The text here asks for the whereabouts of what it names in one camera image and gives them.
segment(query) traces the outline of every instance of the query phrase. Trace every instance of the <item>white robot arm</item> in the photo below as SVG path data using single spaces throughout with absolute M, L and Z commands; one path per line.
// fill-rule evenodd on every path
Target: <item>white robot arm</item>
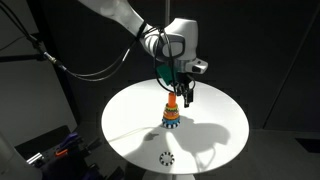
M 132 9 L 127 0 L 79 1 L 96 13 L 118 22 L 134 36 L 138 36 L 141 27 L 144 28 L 142 33 L 153 28 L 144 24 L 144 20 Z M 169 62 L 173 59 L 177 79 L 172 86 L 177 89 L 176 95 L 184 96 L 185 107 L 188 107 L 189 103 L 193 102 L 193 91 L 189 88 L 190 75 L 203 74 L 208 68 L 208 63 L 198 59 L 196 55 L 198 25 L 194 20 L 176 18 L 164 28 L 164 31 L 166 37 L 161 35 L 159 38 L 158 32 L 153 31 L 142 36 L 140 42 L 151 56 L 156 56 L 158 61 Z
M 139 28 L 144 22 L 144 20 L 132 9 L 127 0 L 79 1 L 96 13 L 118 22 L 134 36 L 138 34 Z M 143 32 L 146 32 L 151 28 L 152 26 L 147 24 Z M 176 70 L 182 73 L 203 74 L 208 67 L 208 63 L 198 59 L 196 56 L 198 43 L 197 22 L 194 20 L 176 18 L 165 28 L 165 31 L 169 35 L 170 42 L 174 41 L 176 37 L 181 37 L 185 42 L 184 44 L 181 42 L 171 42 L 172 56 L 175 57 Z M 158 41 L 158 37 L 154 36 L 156 33 L 157 32 L 150 33 L 140 39 L 145 50 L 152 56 L 155 56 L 155 46 Z M 163 44 L 159 49 L 163 52 L 163 56 L 170 58 L 167 44 Z

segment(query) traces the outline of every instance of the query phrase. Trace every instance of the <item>blue part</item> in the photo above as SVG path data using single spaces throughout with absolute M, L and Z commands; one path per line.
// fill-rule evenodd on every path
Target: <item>blue part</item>
M 166 118 L 162 119 L 162 122 L 165 122 L 166 124 L 177 124 L 180 121 L 180 116 L 175 120 L 168 120 Z

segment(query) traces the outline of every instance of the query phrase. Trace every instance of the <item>white round table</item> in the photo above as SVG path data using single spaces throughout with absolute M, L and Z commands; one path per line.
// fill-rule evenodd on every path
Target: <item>white round table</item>
M 194 179 L 234 159 L 245 146 L 249 125 L 241 107 L 228 95 L 196 82 L 194 102 L 183 107 L 177 97 L 180 125 L 162 126 L 168 92 L 155 79 L 117 93 L 102 115 L 102 130 L 111 147 L 130 163 L 144 168 L 144 179 Z M 170 152 L 172 165 L 160 163 Z

